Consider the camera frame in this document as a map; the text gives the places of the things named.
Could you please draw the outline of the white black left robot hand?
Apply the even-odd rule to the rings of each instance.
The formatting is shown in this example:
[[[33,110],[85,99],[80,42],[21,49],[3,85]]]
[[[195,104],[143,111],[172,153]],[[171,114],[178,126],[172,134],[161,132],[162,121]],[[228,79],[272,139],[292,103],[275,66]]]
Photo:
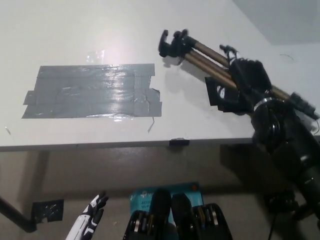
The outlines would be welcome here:
[[[109,197],[105,191],[97,194],[77,217],[66,240],[91,240],[104,214]]]

